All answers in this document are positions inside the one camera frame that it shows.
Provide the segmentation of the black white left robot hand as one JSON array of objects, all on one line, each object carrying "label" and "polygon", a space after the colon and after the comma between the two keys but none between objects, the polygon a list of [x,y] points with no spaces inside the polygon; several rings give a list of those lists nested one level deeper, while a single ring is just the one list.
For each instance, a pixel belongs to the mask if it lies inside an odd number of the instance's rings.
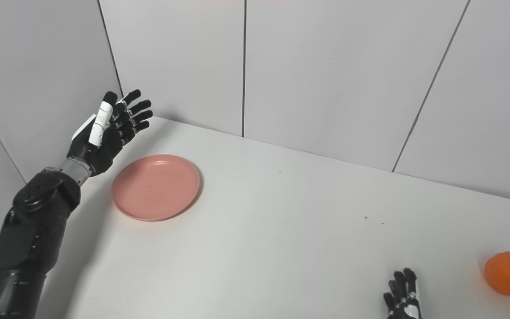
[{"label": "black white left robot hand", "polygon": [[67,158],[85,163],[91,176],[106,172],[125,145],[150,126],[151,101],[146,99],[132,105],[141,95],[139,89],[134,89],[118,99],[116,93],[108,91],[97,114],[73,135]]}]

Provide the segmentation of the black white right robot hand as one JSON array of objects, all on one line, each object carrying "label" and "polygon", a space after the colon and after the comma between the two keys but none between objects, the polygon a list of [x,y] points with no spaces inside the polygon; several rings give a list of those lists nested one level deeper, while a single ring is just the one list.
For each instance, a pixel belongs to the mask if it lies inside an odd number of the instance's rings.
[{"label": "black white right robot hand", "polygon": [[389,319],[422,319],[417,291],[417,275],[409,268],[394,272],[388,281],[389,292],[384,293]]}]

